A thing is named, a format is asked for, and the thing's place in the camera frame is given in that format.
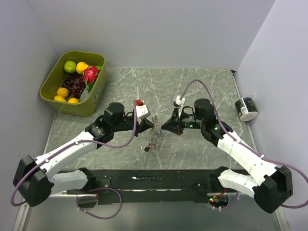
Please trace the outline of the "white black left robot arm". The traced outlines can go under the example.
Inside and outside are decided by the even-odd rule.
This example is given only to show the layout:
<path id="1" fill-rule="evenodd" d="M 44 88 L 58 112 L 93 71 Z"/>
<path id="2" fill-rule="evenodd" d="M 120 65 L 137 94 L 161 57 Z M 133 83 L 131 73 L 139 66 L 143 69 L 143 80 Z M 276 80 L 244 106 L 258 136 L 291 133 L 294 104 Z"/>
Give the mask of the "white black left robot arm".
<path id="1" fill-rule="evenodd" d="M 14 202 L 18 192 L 31 207 L 41 204 L 50 195 L 67 190 L 92 192 L 95 189 L 95 177 L 89 170 L 81 168 L 66 173 L 60 170 L 71 161 L 102 146 L 116 148 L 109 144 L 116 132 L 131 130 L 131 137 L 134 138 L 153 128 L 153 123 L 147 119 L 151 114 L 147 105 L 140 100 L 135 100 L 133 105 L 133 110 L 125 113 L 123 104 L 113 102 L 68 143 L 36 158 L 29 155 L 22 158 L 13 179 L 11 205 L 19 205 Z"/>

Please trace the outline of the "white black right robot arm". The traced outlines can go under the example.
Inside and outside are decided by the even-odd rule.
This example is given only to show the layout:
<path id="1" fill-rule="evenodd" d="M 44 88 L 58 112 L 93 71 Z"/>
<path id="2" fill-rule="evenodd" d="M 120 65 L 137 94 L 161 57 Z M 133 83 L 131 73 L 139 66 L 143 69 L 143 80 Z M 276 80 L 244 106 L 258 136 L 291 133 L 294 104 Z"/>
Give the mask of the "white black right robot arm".
<path id="1" fill-rule="evenodd" d="M 248 173 L 243 175 L 220 167 L 210 180 L 214 191 L 227 188 L 244 193 L 254 198 L 267 213 L 273 213 L 291 197 L 292 173 L 286 166 L 278 167 L 249 150 L 237 133 L 219 120 L 209 99 L 196 100 L 191 114 L 184 112 L 184 102 L 181 96 L 175 97 L 172 116 L 161 129 L 177 135 L 181 135 L 186 128 L 200 130 L 208 142 L 227 153 Z"/>

